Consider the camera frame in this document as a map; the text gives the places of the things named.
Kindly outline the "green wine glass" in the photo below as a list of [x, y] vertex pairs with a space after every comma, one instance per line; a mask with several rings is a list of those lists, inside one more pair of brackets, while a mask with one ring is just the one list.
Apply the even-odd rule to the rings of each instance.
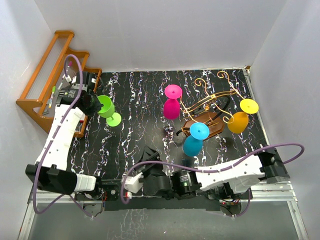
[[102, 104], [101, 110], [98, 112], [98, 114], [102, 118], [106, 119], [106, 123], [110, 127], [118, 126], [122, 121], [122, 117], [118, 112], [115, 111], [115, 106], [111, 98], [107, 95], [99, 95], [97, 98]]

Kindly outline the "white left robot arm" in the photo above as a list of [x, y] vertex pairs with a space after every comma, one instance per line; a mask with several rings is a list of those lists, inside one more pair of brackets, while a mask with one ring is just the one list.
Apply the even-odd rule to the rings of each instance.
[[35, 164], [28, 164], [25, 169], [38, 190], [63, 195], [86, 192], [93, 200], [103, 195], [104, 188], [96, 177], [67, 171], [69, 149], [78, 123], [83, 116], [94, 115], [103, 106], [94, 92], [96, 78], [95, 73], [78, 72], [71, 84], [59, 91], [46, 143]]

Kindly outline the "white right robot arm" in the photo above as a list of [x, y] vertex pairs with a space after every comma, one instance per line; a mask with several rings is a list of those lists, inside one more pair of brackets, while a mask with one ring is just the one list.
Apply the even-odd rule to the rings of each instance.
[[172, 164], [177, 168], [172, 175], [164, 173], [164, 165], [159, 153], [146, 146], [140, 161], [129, 169], [139, 173], [136, 176], [127, 173], [121, 180], [122, 202], [128, 204], [139, 191], [145, 196], [182, 200], [194, 198], [197, 191], [209, 192], [216, 188], [223, 188], [223, 199], [233, 199], [261, 181], [272, 184], [290, 178], [277, 150], [270, 146], [212, 166], [192, 168]]

